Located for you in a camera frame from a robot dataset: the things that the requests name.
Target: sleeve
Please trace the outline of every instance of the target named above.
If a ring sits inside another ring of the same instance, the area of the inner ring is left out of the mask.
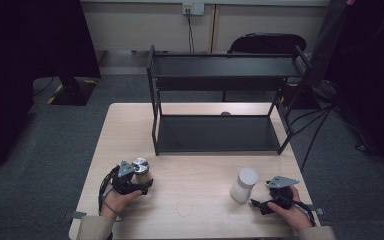
[[[110,236],[114,220],[102,216],[84,216],[80,222],[77,240],[104,240]]]
[[[312,227],[298,231],[300,240],[336,240],[335,233],[329,226]]]

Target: wooden table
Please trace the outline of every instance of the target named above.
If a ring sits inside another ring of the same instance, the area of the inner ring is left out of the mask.
[[[270,103],[166,103],[166,113],[258,114]],[[272,116],[279,141],[286,137],[278,113]],[[104,176],[124,159],[144,157],[150,163],[154,185],[148,195],[129,203],[124,221],[115,223],[114,239],[263,238],[283,237],[293,230],[276,214],[237,203],[230,195],[241,168],[255,168],[259,182],[251,198],[271,199],[265,185],[274,176],[300,181],[301,200],[311,199],[290,145],[276,152],[172,153],[155,156],[151,138],[150,103],[115,103],[107,117],[80,196],[77,211],[98,214],[98,189]],[[75,239],[80,220],[74,219],[69,236]]]

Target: black curtain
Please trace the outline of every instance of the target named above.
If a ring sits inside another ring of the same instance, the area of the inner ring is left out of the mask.
[[[311,55],[313,70],[306,80],[307,85],[319,87],[324,79],[349,7],[345,0],[330,1]]]
[[[384,156],[384,0],[349,8],[326,79],[339,92]]]
[[[33,104],[32,82],[58,76],[100,78],[79,0],[0,0],[0,163]]]

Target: black monitor stand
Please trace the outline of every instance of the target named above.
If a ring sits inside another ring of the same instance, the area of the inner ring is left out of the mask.
[[[77,80],[72,76],[59,76],[62,85],[58,87],[48,103],[52,105],[86,106],[96,82]]]

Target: human hand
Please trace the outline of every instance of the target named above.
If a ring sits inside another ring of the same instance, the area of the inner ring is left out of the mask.
[[[291,186],[290,188],[293,194],[292,200],[300,202],[301,200],[299,199],[298,190],[294,186]],[[292,205],[289,210],[286,210],[273,202],[269,202],[267,206],[282,216],[286,222],[297,231],[313,227],[308,219],[308,216],[299,210],[295,205]]]
[[[117,219],[117,214],[126,207],[126,205],[142,195],[142,191],[137,190],[126,195],[121,195],[114,190],[111,190],[108,195],[103,199],[104,204],[101,207],[101,216],[112,218],[114,221]]]

